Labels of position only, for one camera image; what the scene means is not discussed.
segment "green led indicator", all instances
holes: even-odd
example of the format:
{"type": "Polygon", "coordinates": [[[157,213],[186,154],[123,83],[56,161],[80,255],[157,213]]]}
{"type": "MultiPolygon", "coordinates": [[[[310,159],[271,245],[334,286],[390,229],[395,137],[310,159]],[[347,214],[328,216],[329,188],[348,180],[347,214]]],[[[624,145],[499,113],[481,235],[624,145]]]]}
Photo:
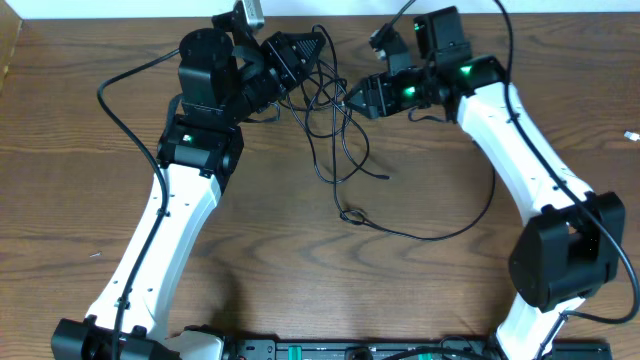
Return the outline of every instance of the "green led indicator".
{"type": "Polygon", "coordinates": [[[407,96],[413,96],[416,93],[416,88],[414,86],[404,89],[404,94],[407,96]]]}
{"type": "Polygon", "coordinates": [[[465,75],[469,75],[471,73],[471,65],[461,67],[460,71],[465,75]]]}

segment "white background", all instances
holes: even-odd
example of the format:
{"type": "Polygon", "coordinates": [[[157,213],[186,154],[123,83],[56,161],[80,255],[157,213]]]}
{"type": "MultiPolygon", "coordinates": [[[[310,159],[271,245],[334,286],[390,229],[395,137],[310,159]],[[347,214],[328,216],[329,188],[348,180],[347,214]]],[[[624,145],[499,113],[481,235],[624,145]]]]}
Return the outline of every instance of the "white background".
{"type": "MultiPolygon", "coordinates": [[[[23,19],[211,16],[231,9],[234,0],[6,0],[23,19]]],[[[406,0],[262,0],[266,16],[387,15],[406,0]]],[[[628,12],[640,0],[502,0],[507,11],[628,12]]],[[[456,5],[463,13],[497,12],[492,0],[418,0],[407,14],[456,5]]]]}

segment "white wall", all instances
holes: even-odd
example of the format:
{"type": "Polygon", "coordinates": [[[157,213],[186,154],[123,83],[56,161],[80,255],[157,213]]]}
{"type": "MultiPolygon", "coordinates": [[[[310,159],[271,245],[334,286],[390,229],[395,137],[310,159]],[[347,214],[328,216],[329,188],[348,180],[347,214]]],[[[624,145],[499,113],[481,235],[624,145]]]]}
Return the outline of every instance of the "white wall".
{"type": "MultiPolygon", "coordinates": [[[[188,17],[229,11],[234,0],[6,0],[23,19],[188,17]]],[[[262,0],[267,16],[387,15],[406,0],[262,0]]],[[[509,12],[640,11],[640,0],[503,0],[509,12]]],[[[450,5],[463,13],[497,12],[492,0],[418,0],[408,14],[450,5]]]]}

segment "wooden table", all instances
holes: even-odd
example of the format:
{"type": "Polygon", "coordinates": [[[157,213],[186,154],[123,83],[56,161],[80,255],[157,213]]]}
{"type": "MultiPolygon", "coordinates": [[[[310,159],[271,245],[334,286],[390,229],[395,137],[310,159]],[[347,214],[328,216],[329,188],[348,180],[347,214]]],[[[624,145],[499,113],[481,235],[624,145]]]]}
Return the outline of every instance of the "wooden table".
{"type": "MultiPolygon", "coordinates": [[[[367,39],[386,17],[270,18],[275,31],[324,24],[351,84],[383,71],[367,39]]],[[[476,54],[506,55],[498,15],[464,16],[476,54]]],[[[514,77],[541,131],[597,192],[627,209],[625,248],[640,267],[640,15],[514,15],[514,77]]],[[[116,268],[148,196],[152,172],[102,112],[98,84],[177,47],[200,19],[29,21],[0,96],[0,357],[49,358],[62,317],[81,320],[116,268]],[[89,257],[102,252],[102,256],[89,257]]],[[[417,59],[411,18],[396,28],[417,59]]],[[[166,104],[180,92],[178,60],[122,81],[107,101],[154,147],[166,104]]],[[[297,95],[294,100],[300,101],[297,95]]],[[[328,131],[326,115],[314,117],[328,131]]],[[[487,161],[455,125],[406,114],[360,123],[369,169],[339,187],[345,204],[424,236],[470,222],[489,192],[487,161]]],[[[407,339],[484,335],[504,320],[514,289],[507,257],[522,231],[499,182],[487,216],[441,243],[386,236],[338,219],[291,114],[243,126],[245,150],[182,276],[170,329],[208,323],[281,338],[407,339]]],[[[350,136],[354,152],[363,141],[350,136]]],[[[329,143],[320,143],[322,169],[329,143]]],[[[585,311],[626,313],[624,270],[585,311]]],[[[616,359],[637,359],[640,319],[625,326],[572,320],[562,338],[606,338],[616,359]]]]}

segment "wooden table surface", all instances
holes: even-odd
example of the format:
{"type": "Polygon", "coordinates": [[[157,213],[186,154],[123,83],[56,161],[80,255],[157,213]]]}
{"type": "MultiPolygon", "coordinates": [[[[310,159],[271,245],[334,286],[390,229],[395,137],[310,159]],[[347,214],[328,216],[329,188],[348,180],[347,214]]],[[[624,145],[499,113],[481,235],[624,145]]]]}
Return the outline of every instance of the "wooden table surface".
{"type": "MultiPolygon", "coordinates": [[[[367,39],[386,20],[269,18],[260,38],[322,23],[353,84],[385,69],[367,39]]],[[[475,54],[504,61],[500,16],[463,21],[475,54]]],[[[513,22],[514,81],[529,114],[575,173],[623,199],[624,244],[640,267],[640,144],[623,137],[640,131],[640,15],[514,15],[513,22]]],[[[0,358],[51,357],[59,319],[83,318],[145,206],[152,172],[98,106],[98,84],[207,26],[206,18],[26,22],[0,96],[0,358]],[[98,251],[102,256],[89,257],[98,251]]],[[[396,28],[417,62],[411,18],[396,28]]],[[[180,92],[177,65],[173,59],[107,91],[115,113],[149,147],[163,129],[167,102],[180,92]]],[[[330,129],[326,115],[314,119],[330,129]]],[[[369,168],[392,180],[355,176],[339,188],[345,204],[424,236],[476,216],[490,168],[457,126],[410,123],[406,114],[357,119],[371,139],[369,168]]],[[[502,182],[471,231],[420,243],[341,222],[291,114],[276,124],[243,125],[243,133],[238,169],[178,287],[171,332],[208,323],[281,338],[422,339],[481,336],[504,320],[514,297],[507,257],[522,224],[502,182]]],[[[349,140],[361,154],[362,139],[349,140]]],[[[329,143],[318,149],[324,170],[329,143]]],[[[630,304],[621,267],[583,310],[617,316],[630,304]]],[[[639,333],[640,318],[624,326],[576,319],[560,337],[606,338],[616,359],[638,359],[639,333]]]]}

